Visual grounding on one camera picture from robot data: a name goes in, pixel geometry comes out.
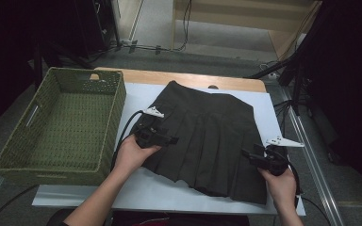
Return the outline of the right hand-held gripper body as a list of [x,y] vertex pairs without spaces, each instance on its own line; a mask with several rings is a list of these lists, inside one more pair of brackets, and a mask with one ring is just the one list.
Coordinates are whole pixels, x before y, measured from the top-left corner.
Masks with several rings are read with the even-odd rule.
[[303,146],[302,142],[284,137],[269,138],[266,140],[264,155],[261,156],[258,166],[274,176],[280,176],[290,165],[287,147],[303,148]]

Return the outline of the person's right hand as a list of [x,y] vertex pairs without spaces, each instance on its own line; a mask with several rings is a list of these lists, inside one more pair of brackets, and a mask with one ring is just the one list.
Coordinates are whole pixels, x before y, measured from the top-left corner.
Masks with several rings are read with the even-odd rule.
[[258,170],[268,184],[274,205],[279,212],[295,210],[295,177],[290,169],[283,174],[274,176],[264,169]]

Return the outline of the person's left hand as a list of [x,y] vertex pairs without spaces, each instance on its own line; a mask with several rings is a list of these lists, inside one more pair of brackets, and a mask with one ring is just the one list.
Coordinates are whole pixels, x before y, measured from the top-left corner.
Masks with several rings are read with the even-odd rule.
[[114,169],[126,173],[132,173],[138,169],[144,161],[153,153],[158,152],[161,146],[154,145],[148,148],[141,148],[137,144],[137,138],[132,135],[127,137],[117,152]]

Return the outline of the wooden shelf unit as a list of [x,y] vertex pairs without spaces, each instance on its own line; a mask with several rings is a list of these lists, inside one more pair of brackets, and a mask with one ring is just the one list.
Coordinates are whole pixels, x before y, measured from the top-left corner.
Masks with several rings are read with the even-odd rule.
[[265,29],[279,60],[286,59],[302,34],[307,34],[322,0],[173,0],[172,38],[176,21],[190,14],[198,23]]

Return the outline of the black metal stand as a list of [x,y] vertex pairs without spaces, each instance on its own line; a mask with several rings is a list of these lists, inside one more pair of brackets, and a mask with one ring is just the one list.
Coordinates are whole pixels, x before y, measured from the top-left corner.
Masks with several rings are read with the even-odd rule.
[[293,33],[292,40],[286,50],[275,63],[259,73],[246,76],[246,79],[261,79],[265,75],[282,69],[277,82],[281,87],[287,87],[291,82],[294,82],[291,97],[287,100],[287,106],[291,107],[297,115],[300,115],[298,105],[305,70],[304,61],[307,59],[306,55],[328,14],[329,8],[326,6],[326,0],[315,0],[298,29]]
[[87,61],[83,60],[80,56],[72,53],[70,50],[60,46],[59,44],[49,40],[36,40],[33,50],[33,66],[34,66],[34,85],[38,89],[42,82],[42,61],[48,64],[52,62],[55,67],[61,67],[62,63],[58,58],[58,54],[64,55],[69,58],[76,65],[84,69],[91,69],[92,66]]

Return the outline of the green woven basket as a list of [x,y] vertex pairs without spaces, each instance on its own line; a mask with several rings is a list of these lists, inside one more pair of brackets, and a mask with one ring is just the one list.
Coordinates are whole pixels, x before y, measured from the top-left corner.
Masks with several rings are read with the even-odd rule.
[[49,69],[0,153],[0,176],[25,186],[101,184],[125,97],[120,71]]

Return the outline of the black cabinet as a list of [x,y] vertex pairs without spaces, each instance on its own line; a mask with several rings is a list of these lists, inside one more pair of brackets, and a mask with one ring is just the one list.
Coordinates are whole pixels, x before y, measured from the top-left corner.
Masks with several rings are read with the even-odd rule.
[[74,0],[74,3],[87,55],[119,43],[112,0]]

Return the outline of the dark pleated skirt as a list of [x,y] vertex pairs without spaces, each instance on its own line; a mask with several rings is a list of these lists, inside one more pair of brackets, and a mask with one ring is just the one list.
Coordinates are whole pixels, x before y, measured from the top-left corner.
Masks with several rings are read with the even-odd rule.
[[162,136],[179,137],[148,157],[143,166],[155,174],[214,197],[265,204],[266,182],[242,155],[261,144],[254,108],[222,93],[190,89],[172,81],[152,102],[164,118]]

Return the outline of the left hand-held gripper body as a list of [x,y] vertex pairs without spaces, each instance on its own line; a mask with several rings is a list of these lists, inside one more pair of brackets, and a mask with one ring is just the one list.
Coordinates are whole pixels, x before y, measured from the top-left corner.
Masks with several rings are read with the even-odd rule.
[[142,111],[142,116],[136,124],[135,135],[137,143],[141,148],[151,146],[163,146],[163,136],[160,134],[159,125],[164,118],[155,106]]

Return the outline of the dark curtain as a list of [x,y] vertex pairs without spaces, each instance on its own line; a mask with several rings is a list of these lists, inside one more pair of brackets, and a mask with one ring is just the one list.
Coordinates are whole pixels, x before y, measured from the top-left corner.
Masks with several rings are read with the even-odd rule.
[[69,0],[0,0],[0,117],[36,81],[29,65],[36,52],[59,65],[48,41]]
[[337,138],[329,147],[362,175],[362,0],[323,0],[308,90]]

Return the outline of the white table mat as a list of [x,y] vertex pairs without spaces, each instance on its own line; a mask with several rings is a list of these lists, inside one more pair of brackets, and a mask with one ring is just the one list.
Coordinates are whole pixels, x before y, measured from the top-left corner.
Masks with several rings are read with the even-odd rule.
[[[162,85],[141,83],[125,84],[126,99],[120,125],[129,117],[151,104],[164,89]],[[275,144],[303,148],[304,144],[293,138],[283,138],[275,117],[270,94],[255,91],[226,91],[254,108],[255,122],[263,145]],[[93,186],[41,185],[32,202],[39,207],[77,207],[95,190]],[[274,214],[272,198],[266,204],[235,202],[228,198],[209,197],[182,181],[173,182],[145,168],[137,169],[126,181],[112,207],[129,211],[196,212],[217,214]]]

